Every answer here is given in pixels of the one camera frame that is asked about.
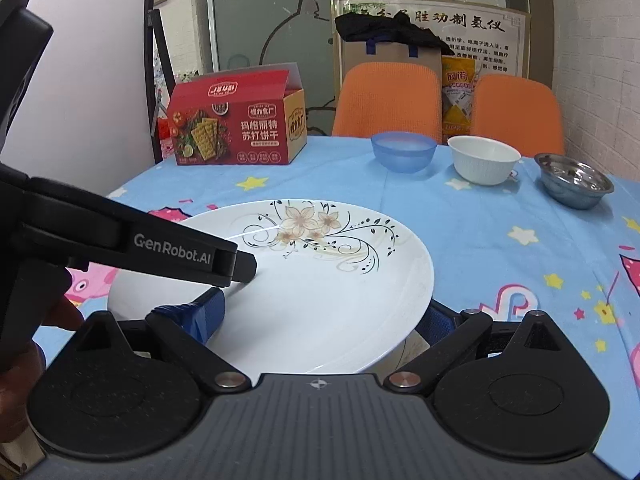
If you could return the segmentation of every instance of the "human hand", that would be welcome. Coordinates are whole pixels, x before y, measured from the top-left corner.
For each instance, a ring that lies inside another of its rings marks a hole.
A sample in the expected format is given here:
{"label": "human hand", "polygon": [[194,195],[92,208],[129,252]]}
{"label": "human hand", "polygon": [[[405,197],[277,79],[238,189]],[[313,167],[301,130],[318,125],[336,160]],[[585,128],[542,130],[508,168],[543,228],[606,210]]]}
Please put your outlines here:
{"label": "human hand", "polygon": [[[62,297],[42,324],[77,330],[83,321],[80,311]],[[32,341],[29,349],[15,359],[14,366],[0,374],[0,442],[15,440],[27,427],[27,396],[44,368],[42,349]]]}

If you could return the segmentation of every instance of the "black cloth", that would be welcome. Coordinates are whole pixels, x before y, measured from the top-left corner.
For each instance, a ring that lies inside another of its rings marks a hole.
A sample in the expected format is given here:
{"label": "black cloth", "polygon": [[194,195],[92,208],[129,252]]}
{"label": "black cloth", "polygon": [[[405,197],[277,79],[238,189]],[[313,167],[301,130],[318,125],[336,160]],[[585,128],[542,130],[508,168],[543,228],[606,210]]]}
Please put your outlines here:
{"label": "black cloth", "polygon": [[449,45],[428,28],[411,23],[404,12],[392,18],[348,12],[335,19],[335,28],[344,41],[391,41],[406,45],[439,48],[443,56],[454,56]]}

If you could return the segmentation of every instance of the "chair backrest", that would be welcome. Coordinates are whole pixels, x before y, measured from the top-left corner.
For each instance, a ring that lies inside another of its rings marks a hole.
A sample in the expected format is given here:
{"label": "chair backrest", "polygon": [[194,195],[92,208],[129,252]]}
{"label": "chair backrest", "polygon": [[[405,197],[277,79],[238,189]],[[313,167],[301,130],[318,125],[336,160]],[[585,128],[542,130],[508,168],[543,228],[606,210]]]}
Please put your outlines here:
{"label": "chair backrest", "polygon": [[564,155],[558,101],[547,86],[523,77],[480,78],[474,90],[471,135],[505,142],[523,156]]}
{"label": "chair backrest", "polygon": [[413,132],[442,142],[442,87],[430,68],[411,63],[361,63],[347,72],[334,136]]}

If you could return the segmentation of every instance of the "translucent blue plastic bowl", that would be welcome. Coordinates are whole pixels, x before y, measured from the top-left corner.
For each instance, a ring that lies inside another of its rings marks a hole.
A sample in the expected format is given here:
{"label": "translucent blue plastic bowl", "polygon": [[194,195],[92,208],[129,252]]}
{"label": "translucent blue plastic bowl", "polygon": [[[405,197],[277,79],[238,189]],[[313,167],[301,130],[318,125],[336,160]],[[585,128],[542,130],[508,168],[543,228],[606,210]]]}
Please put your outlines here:
{"label": "translucent blue plastic bowl", "polygon": [[409,132],[383,132],[371,137],[373,153],[380,164],[394,173],[415,173],[426,168],[438,143]]}

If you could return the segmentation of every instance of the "blue tablecloth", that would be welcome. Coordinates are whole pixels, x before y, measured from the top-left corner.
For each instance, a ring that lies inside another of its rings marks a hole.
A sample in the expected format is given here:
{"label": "blue tablecloth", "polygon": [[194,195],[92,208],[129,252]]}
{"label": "blue tablecloth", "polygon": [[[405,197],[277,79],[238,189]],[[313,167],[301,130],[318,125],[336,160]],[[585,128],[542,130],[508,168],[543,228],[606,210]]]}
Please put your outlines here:
{"label": "blue tablecloth", "polygon": [[[506,320],[518,319],[525,298],[551,314],[609,394],[596,454],[633,477],[640,470],[640,187],[614,178],[616,191],[580,212],[542,191],[533,160],[515,169],[500,186],[474,186],[441,146],[420,173],[393,174],[374,160],[368,140],[311,137],[289,166],[178,167],[171,158],[110,197],[174,220],[240,202],[308,198],[401,221],[433,257],[439,302]],[[85,315],[106,307],[108,271],[74,275],[71,295],[85,300]],[[35,339],[50,361],[68,337],[42,327]]]}

